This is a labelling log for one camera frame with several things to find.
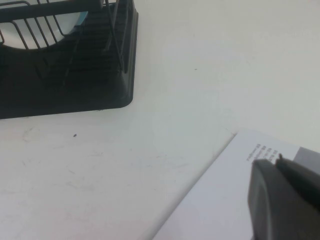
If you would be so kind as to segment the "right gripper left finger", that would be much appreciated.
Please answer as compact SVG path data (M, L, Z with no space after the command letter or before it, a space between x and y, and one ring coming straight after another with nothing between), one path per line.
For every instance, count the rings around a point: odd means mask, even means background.
M247 201L254 240L320 238L320 197L301 197L276 163L252 163Z

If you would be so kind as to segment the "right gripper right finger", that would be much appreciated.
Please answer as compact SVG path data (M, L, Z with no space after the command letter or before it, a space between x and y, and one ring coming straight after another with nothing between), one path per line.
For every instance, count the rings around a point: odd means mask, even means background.
M284 158L282 154L279 154L275 166L301 197L320 197L320 176L317 173Z

